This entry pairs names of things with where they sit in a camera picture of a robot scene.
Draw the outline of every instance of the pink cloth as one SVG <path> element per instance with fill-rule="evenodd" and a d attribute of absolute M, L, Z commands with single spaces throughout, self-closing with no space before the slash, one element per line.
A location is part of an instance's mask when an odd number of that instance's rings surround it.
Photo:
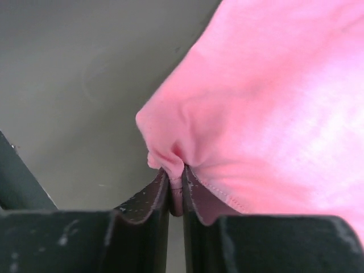
<path fill-rule="evenodd" d="M 136 122 L 151 167 L 242 213 L 334 214 L 364 240 L 364 1 L 224 0 Z"/>

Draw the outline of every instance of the pink towel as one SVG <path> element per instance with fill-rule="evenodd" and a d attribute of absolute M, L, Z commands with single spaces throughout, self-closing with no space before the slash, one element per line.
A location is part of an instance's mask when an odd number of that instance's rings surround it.
<path fill-rule="evenodd" d="M 177 215 L 185 163 L 239 212 L 334 214 L 364 241 L 364 1 L 224 0 L 136 122 Z"/>

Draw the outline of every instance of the wrinkled fabric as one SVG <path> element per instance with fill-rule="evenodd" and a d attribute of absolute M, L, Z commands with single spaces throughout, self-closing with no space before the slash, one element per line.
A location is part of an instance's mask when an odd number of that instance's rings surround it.
<path fill-rule="evenodd" d="M 241 213 L 333 214 L 364 241 L 364 1 L 224 0 L 136 115 L 181 215 L 181 174 Z"/>

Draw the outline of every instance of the gray surface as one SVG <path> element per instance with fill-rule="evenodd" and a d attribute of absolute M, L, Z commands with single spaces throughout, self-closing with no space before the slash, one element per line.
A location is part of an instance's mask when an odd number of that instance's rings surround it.
<path fill-rule="evenodd" d="M 60 208 L 112 208 L 153 177 L 135 113 L 217 2 L 0 2 L 0 129 Z M 167 272 L 184 272 L 181 219 Z"/>

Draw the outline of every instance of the pink fabric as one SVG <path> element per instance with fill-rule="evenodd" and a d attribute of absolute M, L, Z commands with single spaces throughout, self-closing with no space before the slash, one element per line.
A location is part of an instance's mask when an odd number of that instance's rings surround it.
<path fill-rule="evenodd" d="M 186 163 L 242 213 L 335 214 L 363 241 L 364 1 L 224 0 L 136 122 L 179 209 Z"/>

